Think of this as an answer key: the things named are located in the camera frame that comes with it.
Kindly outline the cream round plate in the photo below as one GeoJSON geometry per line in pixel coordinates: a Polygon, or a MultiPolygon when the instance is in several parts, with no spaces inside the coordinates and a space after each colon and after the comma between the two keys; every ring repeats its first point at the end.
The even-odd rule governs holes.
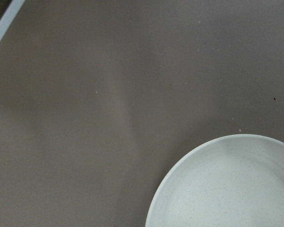
{"type": "Polygon", "coordinates": [[[148,227],[284,227],[284,143],[252,134],[206,142],[160,183],[148,227]]]}

